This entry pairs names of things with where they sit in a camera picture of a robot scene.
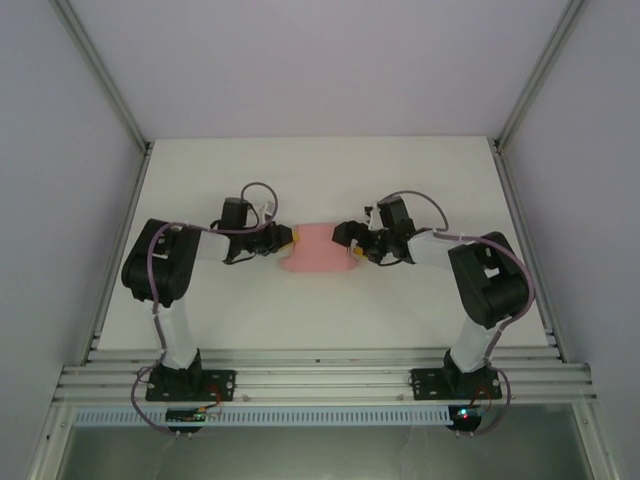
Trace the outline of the pink cloth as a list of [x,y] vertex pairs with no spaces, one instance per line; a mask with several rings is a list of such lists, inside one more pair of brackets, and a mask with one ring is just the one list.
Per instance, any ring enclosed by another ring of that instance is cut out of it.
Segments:
[[357,267],[347,247],[333,241],[336,224],[302,224],[297,227],[291,254],[280,261],[292,273],[341,273]]

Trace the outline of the wide aluminium mounting beam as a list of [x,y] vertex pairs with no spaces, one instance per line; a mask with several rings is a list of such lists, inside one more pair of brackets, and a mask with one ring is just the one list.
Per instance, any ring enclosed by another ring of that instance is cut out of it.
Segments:
[[[593,401],[588,368],[554,363],[510,363],[501,368],[510,381],[512,401],[560,404]],[[132,364],[98,363],[66,368],[53,400],[76,406],[127,403],[135,380]],[[278,366],[236,368],[233,402],[255,405],[383,405],[414,401],[410,369],[405,366]]]

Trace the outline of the aluminium table edge rail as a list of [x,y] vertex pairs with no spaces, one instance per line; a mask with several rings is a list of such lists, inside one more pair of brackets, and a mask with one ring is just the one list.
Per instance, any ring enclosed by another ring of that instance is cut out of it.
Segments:
[[[337,349],[337,350],[212,350],[202,349],[203,361],[310,361],[319,360],[441,360],[446,348],[417,349]],[[135,362],[141,363],[156,358],[153,350],[91,350],[88,362]],[[492,359],[547,360],[560,359],[555,346],[542,347],[498,347],[493,351]]]

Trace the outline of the aluminium table side rail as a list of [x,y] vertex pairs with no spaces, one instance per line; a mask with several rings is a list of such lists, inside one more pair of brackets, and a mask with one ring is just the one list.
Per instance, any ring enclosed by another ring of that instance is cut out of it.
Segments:
[[545,326],[545,329],[551,332],[552,337],[555,340],[555,346],[559,351],[560,358],[564,362],[567,362],[568,357],[563,345],[562,327],[559,323],[558,316],[550,296],[549,285],[541,268],[532,230],[527,221],[523,203],[511,173],[510,166],[506,157],[499,151],[499,143],[497,140],[490,139],[489,146],[522,254],[533,276],[534,285],[536,287],[537,308],[540,313],[542,323]]
[[108,262],[103,279],[100,284],[95,309],[90,316],[89,324],[85,330],[85,337],[76,354],[75,362],[84,365],[92,350],[94,340],[102,331],[103,324],[109,307],[114,285],[118,278],[120,262],[126,246],[133,216],[139,201],[143,183],[149,167],[154,141],[145,145],[143,156],[137,164],[135,176],[125,195],[124,210],[115,231],[114,242],[107,258]]

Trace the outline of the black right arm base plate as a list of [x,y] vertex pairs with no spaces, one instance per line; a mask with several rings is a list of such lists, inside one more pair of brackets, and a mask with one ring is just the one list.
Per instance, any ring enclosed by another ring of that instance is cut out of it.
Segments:
[[415,400],[462,401],[497,400],[503,397],[498,374],[481,368],[472,373],[441,368],[416,368],[410,371],[409,384]]

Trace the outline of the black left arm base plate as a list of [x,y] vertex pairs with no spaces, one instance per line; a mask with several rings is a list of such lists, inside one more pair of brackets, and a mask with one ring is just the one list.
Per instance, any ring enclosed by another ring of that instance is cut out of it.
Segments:
[[232,401],[236,387],[234,370],[168,369],[160,365],[147,381],[148,402]]

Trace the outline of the aluminium frame post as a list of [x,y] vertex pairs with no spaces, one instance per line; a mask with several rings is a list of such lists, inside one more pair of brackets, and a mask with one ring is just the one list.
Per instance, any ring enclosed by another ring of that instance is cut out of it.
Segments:
[[509,148],[589,3],[590,0],[566,0],[553,30],[494,141],[498,154],[503,155]]
[[94,42],[91,40],[70,0],[48,0],[48,3],[81,55],[85,65],[98,83],[118,120],[138,150],[145,154],[149,148],[149,141],[145,139],[123,95],[119,91],[116,82],[110,75],[105,62],[94,46]]

